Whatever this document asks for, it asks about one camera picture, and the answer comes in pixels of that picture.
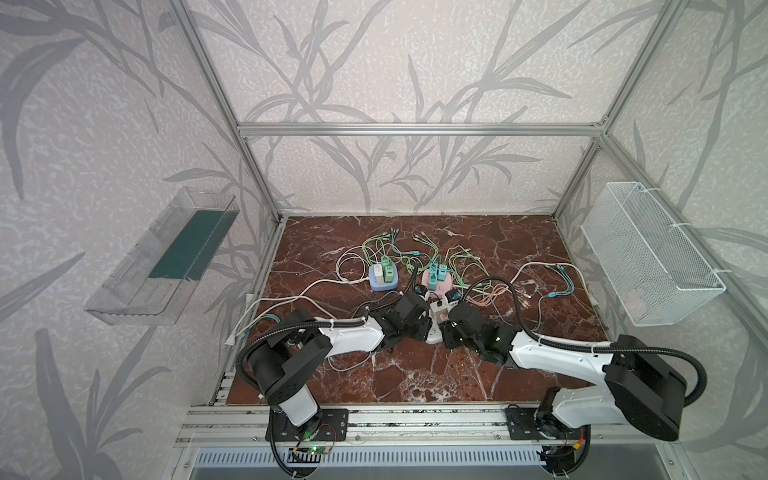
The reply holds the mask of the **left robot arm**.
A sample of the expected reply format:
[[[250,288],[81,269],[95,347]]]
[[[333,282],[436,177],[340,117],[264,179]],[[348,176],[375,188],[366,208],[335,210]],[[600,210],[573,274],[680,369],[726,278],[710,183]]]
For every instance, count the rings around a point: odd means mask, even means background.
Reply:
[[[404,337],[424,340],[428,311],[414,291],[352,319],[317,318],[297,309],[238,351],[236,373],[291,425],[303,428],[320,418],[307,383],[327,359],[391,349]]]

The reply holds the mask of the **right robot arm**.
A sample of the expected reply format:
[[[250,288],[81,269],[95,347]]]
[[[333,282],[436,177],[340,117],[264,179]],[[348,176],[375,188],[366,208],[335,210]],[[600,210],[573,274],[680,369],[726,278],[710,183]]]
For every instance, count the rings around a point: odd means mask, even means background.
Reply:
[[[629,425],[661,441],[679,438],[682,413],[705,392],[708,376],[695,357],[650,347],[631,335],[583,342],[495,325],[459,301],[436,322],[446,348],[465,347],[497,366],[572,377],[584,387],[552,387],[531,420],[551,438],[592,425]]]

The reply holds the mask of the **white power strip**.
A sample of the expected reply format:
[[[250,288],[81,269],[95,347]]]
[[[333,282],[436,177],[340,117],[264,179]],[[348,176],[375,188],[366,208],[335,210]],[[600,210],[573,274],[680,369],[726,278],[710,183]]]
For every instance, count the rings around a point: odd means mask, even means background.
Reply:
[[[443,342],[440,325],[448,319],[452,305],[446,298],[438,299],[429,305],[429,318],[431,321],[425,342],[435,345]]]

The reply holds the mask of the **white charger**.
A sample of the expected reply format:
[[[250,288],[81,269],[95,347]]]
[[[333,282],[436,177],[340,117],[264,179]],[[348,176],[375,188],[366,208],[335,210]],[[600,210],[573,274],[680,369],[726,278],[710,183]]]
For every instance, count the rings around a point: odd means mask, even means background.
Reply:
[[[380,263],[374,264],[371,266],[371,272],[370,272],[371,278],[373,281],[377,284],[381,284],[384,282],[384,269],[383,266]]]

